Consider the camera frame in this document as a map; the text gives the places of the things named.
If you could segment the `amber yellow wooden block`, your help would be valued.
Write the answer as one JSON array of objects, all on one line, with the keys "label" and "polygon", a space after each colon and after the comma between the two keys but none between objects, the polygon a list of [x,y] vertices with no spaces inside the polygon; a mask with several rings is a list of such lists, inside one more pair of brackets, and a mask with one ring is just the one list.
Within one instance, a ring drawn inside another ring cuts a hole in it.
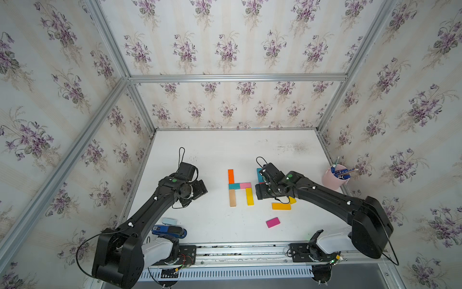
[{"label": "amber yellow wooden block", "polygon": [[289,211],[292,210],[291,204],[272,203],[271,207],[277,211]]}]

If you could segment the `long teal wooden block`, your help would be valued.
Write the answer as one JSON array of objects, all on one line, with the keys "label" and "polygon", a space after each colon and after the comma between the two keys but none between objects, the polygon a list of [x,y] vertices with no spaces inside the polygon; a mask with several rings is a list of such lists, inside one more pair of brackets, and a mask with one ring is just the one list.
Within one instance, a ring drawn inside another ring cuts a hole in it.
[{"label": "long teal wooden block", "polygon": [[261,170],[262,170],[261,168],[257,168],[257,169],[256,169],[258,183],[264,183],[264,182],[265,182],[265,181],[263,180],[263,178],[262,178]]}]

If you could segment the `magenta wooden block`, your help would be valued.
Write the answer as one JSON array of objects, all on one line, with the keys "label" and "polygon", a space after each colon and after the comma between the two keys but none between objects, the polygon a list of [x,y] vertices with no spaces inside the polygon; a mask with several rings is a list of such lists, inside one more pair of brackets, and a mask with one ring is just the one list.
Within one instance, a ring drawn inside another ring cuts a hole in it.
[{"label": "magenta wooden block", "polygon": [[277,218],[277,217],[266,221],[267,228],[273,228],[273,227],[278,226],[280,224],[281,224],[280,219]]}]

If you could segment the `natural wood block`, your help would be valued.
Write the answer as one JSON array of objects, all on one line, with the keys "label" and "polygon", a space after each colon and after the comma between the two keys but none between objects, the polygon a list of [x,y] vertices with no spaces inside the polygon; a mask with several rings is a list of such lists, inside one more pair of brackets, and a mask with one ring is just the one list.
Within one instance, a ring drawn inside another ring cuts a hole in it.
[{"label": "natural wood block", "polygon": [[229,190],[229,205],[230,207],[236,207],[237,205],[236,193],[234,189]]}]

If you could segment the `small teal wooden block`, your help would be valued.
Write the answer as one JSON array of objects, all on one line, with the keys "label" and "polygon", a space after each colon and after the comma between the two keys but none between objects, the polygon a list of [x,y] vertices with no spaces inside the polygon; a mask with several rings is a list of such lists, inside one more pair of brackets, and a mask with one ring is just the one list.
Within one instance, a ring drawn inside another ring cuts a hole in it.
[{"label": "small teal wooden block", "polygon": [[240,183],[229,184],[229,190],[239,190],[240,188],[241,188],[241,184],[240,184]]}]

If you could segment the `orange wooden block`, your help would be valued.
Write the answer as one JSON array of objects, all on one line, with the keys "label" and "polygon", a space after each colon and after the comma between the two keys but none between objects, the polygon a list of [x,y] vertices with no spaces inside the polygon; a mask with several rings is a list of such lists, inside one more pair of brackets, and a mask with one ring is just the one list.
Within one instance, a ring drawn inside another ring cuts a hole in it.
[{"label": "orange wooden block", "polygon": [[235,183],[235,177],[234,177],[233,169],[229,169],[227,173],[228,173],[229,184],[234,184]]}]

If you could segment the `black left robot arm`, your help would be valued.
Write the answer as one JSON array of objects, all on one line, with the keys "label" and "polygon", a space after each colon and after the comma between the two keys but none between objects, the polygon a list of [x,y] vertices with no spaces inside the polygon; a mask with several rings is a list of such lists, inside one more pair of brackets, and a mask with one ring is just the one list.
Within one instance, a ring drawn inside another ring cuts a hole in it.
[{"label": "black left robot arm", "polygon": [[165,177],[146,203],[115,229],[106,228],[97,236],[91,277],[131,289],[145,268],[142,245],[156,222],[180,198],[188,201],[206,194],[202,180],[188,182]]}]

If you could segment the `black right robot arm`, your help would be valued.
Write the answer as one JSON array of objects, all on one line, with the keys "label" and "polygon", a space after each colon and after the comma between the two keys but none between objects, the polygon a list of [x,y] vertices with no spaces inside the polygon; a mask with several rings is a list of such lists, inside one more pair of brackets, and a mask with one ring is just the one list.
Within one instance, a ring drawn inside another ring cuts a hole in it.
[{"label": "black right robot arm", "polygon": [[255,185],[259,200],[292,197],[310,202],[351,226],[347,236],[357,251],[372,259],[379,259],[384,253],[394,228],[375,198],[343,195],[294,171],[285,175],[266,168],[259,169],[257,174],[263,180]]}]

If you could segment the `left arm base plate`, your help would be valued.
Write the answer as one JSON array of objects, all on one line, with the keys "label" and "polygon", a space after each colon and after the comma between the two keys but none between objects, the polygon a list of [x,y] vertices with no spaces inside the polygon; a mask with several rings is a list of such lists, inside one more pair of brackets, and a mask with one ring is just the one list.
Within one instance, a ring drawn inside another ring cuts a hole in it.
[{"label": "left arm base plate", "polygon": [[195,265],[197,256],[196,245],[180,245],[177,252],[173,252],[165,260],[160,260],[149,266],[191,266]]}]

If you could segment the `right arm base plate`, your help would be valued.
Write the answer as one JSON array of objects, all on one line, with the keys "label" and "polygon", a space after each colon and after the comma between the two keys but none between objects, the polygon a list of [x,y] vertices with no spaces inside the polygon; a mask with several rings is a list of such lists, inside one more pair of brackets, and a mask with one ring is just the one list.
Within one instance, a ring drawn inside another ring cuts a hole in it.
[{"label": "right arm base plate", "polygon": [[294,263],[306,262],[335,262],[339,255],[337,252],[327,254],[321,248],[313,243],[291,243],[286,255],[292,258]]}]

